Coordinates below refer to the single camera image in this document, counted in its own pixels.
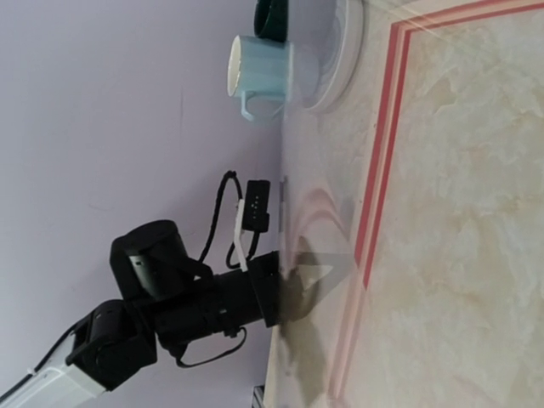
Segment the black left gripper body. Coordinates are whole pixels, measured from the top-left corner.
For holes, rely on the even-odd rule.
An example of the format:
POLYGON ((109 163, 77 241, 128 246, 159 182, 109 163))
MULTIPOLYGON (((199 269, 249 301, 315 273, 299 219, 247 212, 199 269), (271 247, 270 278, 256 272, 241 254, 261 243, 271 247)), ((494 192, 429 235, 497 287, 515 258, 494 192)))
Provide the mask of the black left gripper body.
POLYGON ((248 274, 265 325, 276 326, 280 320, 280 253, 273 251, 254 258, 248 264, 248 274))

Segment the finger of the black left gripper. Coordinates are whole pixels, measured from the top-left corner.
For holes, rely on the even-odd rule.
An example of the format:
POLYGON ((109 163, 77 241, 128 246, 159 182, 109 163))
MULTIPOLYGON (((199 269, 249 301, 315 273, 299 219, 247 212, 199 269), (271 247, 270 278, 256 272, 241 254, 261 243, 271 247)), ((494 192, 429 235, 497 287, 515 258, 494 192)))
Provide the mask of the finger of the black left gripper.
POLYGON ((354 260, 349 253, 317 252, 300 237, 291 268, 281 276, 280 320, 308 316, 333 289, 351 275, 354 260))

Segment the red wooden picture frame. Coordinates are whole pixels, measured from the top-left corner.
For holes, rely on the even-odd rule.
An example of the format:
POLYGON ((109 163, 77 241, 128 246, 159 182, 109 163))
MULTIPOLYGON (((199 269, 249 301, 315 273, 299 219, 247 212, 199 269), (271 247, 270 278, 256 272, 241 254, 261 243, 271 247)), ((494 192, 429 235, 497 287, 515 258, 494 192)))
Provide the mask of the red wooden picture frame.
POLYGON ((543 404, 543 4, 388 11, 327 393, 543 404))

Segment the clear acrylic sheet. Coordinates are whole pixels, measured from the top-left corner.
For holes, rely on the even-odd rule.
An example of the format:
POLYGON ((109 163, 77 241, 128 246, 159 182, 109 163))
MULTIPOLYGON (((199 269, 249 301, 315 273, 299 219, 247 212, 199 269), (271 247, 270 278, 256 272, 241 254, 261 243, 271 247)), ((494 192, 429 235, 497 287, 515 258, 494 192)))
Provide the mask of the clear acrylic sheet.
POLYGON ((268 407, 543 404, 543 4, 293 1, 268 407))

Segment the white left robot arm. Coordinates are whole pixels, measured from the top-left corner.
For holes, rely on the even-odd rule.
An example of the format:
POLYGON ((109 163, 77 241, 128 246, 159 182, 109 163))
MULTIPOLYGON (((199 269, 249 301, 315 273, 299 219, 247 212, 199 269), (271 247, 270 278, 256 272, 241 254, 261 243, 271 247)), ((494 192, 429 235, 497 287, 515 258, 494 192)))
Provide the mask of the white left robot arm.
POLYGON ((68 328, 9 391, 4 407, 76 407, 110 393, 146 366, 159 349, 179 368, 196 340, 223 334, 247 340, 247 326, 278 327, 305 406, 325 392, 328 368, 315 326, 303 340, 293 325, 349 274, 346 252, 316 252, 306 240, 287 273, 278 252, 216 275, 185 250, 176 224, 154 221, 116 238, 110 267, 121 297, 103 302, 68 328))

